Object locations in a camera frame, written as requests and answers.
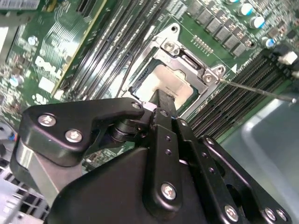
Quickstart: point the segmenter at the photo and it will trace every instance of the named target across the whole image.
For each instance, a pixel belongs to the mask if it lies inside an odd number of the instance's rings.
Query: ram slot
[[[94,89],[98,87],[106,71],[110,69],[111,64],[115,62],[118,54],[130,40],[131,27],[135,20],[136,10],[138,10],[137,14],[141,14],[145,9],[145,5],[147,5],[147,1],[144,1],[142,5],[138,5],[137,9],[136,5],[137,2],[126,11],[122,21],[115,28],[115,38],[102,51],[103,54],[97,59],[96,67],[93,69],[90,78],[78,89],[78,99],[85,99],[86,95],[94,93]]]
[[[117,7],[116,12],[113,13],[113,18],[109,23],[107,23],[108,25],[103,29],[97,41],[93,47],[91,47],[89,53],[84,57],[77,69],[75,79],[73,81],[74,84],[68,91],[70,97],[76,96],[82,86],[86,85],[88,80],[91,78],[91,75],[97,67],[100,59],[104,56],[109,46],[116,38],[118,30],[124,25],[128,12],[131,12],[137,1],[131,0],[126,7],[123,5],[123,2],[125,1],[122,1],[120,6]]]
[[[163,1],[163,3],[157,8],[155,13],[150,14],[148,20],[145,21],[147,25],[140,25],[137,30],[140,30],[139,34],[136,36],[136,42],[133,44],[132,48],[128,50],[126,57],[120,62],[120,65],[115,67],[114,70],[110,73],[108,79],[104,82],[101,88],[97,91],[98,94],[94,97],[95,99],[100,99],[104,97],[104,94],[108,90],[109,86],[115,81],[117,76],[120,74],[120,71],[125,67],[125,65],[129,62],[132,55],[136,54],[139,51],[139,48],[142,48],[142,42],[144,37],[146,36],[148,30],[151,25],[157,20],[160,14],[166,9],[168,6],[168,1]]]
[[[234,81],[266,91],[274,91],[285,82],[280,68],[260,54]],[[266,97],[256,93],[225,86],[192,120],[197,137],[208,134],[214,138],[223,135],[243,119]]]

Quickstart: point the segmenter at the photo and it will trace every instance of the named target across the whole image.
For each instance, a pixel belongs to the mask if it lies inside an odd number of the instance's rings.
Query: motherboard
[[[15,129],[32,105],[162,89],[221,142],[271,98],[218,78],[277,94],[299,78],[295,0],[0,0],[0,14],[0,114]]]

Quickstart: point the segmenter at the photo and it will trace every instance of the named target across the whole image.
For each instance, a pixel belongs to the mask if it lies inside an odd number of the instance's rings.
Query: white connector
[[[291,65],[295,62],[298,58],[298,55],[294,51],[290,51],[289,53],[285,54],[278,58],[278,61],[282,64]]]

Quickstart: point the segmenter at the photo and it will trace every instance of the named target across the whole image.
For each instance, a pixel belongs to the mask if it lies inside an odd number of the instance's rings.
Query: black robotic arm
[[[82,175],[85,155],[135,148]],[[11,170],[39,190],[48,224],[292,223],[287,212],[212,138],[195,138],[173,99],[33,106],[24,112]]]

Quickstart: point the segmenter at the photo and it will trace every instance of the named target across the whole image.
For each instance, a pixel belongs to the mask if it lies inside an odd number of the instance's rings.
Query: black metal bracket
[[[100,143],[111,124],[123,119],[138,119],[143,114],[142,106],[131,98],[33,106],[23,114],[19,135],[28,148],[57,165],[71,167],[82,161],[95,139]],[[56,124],[41,125],[38,118],[42,115],[54,117]],[[82,140],[69,142],[65,138],[68,130],[81,133]],[[92,141],[93,133],[100,138]]]

